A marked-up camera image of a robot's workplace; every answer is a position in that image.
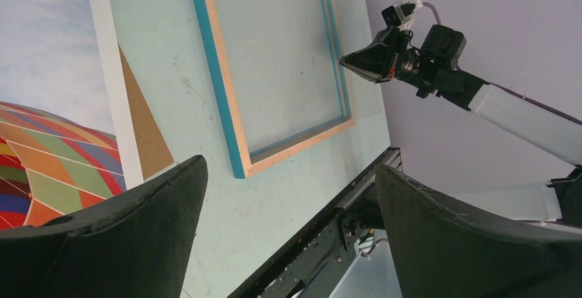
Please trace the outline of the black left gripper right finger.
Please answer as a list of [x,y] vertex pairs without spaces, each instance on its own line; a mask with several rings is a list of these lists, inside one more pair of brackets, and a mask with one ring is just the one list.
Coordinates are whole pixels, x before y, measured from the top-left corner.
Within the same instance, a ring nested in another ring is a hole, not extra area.
[[380,165],[375,187],[404,297],[580,297],[581,235],[511,220]]

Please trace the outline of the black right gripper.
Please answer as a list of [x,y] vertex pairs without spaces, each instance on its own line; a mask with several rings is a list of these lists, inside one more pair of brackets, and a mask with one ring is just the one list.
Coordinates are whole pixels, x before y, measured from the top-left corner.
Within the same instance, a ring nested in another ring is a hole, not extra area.
[[471,101],[486,81],[458,68],[466,45],[462,32],[433,25],[421,48],[411,47],[396,66],[400,56],[400,31],[388,27],[378,32],[363,49],[340,59],[340,65],[372,82],[395,78],[417,88],[416,96],[430,94],[447,101]]

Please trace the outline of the hot air balloon photo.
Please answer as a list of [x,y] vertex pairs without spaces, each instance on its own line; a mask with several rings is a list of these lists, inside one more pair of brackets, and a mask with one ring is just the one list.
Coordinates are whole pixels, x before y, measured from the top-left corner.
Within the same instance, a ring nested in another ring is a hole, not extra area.
[[1,228],[144,181],[110,0],[1,0]]

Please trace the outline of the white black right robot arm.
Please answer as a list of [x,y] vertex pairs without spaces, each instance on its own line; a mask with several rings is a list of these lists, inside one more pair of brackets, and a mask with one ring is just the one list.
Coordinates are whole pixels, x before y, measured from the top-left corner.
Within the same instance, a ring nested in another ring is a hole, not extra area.
[[581,122],[458,69],[466,43],[461,32],[434,25],[420,48],[409,45],[411,36],[388,27],[340,64],[369,82],[397,79],[415,87],[420,98],[442,97],[574,168],[564,178],[460,194],[459,200],[513,220],[580,226]]

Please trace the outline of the wooden picture frame with glass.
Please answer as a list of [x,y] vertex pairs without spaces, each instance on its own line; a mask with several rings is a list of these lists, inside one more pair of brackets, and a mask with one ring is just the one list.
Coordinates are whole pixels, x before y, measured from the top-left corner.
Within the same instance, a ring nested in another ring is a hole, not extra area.
[[233,176],[354,125],[335,0],[193,0]]

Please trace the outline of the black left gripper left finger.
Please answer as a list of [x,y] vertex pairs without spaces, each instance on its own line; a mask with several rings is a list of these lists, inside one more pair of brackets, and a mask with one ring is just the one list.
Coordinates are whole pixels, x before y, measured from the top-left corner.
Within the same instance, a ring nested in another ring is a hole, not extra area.
[[196,155],[41,226],[1,232],[2,297],[179,297],[208,183]]

